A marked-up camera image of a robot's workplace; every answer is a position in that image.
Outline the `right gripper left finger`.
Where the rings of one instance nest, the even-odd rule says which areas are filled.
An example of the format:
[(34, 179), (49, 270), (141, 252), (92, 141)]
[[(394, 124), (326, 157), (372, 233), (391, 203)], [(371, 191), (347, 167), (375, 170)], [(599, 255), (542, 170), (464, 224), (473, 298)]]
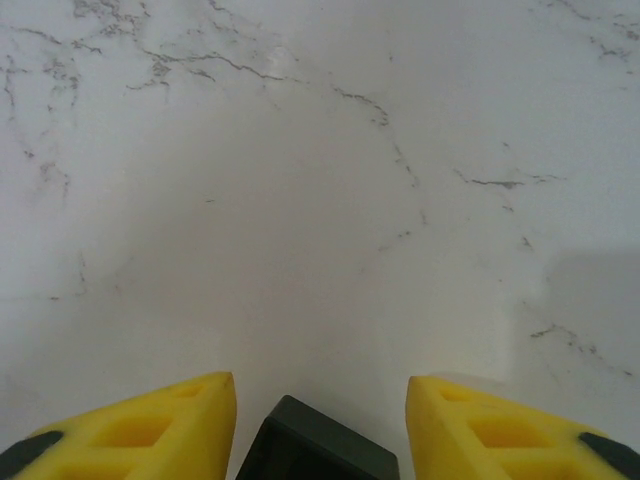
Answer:
[(223, 479), (236, 425), (216, 372), (45, 427), (1, 454), (4, 479)]

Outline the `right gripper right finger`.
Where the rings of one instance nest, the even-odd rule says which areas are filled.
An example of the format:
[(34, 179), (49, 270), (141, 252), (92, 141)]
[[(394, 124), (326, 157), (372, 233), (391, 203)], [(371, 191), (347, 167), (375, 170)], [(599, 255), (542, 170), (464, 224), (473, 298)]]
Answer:
[(606, 434), (436, 376), (413, 376), (406, 428), (418, 479), (636, 479), (639, 454)]

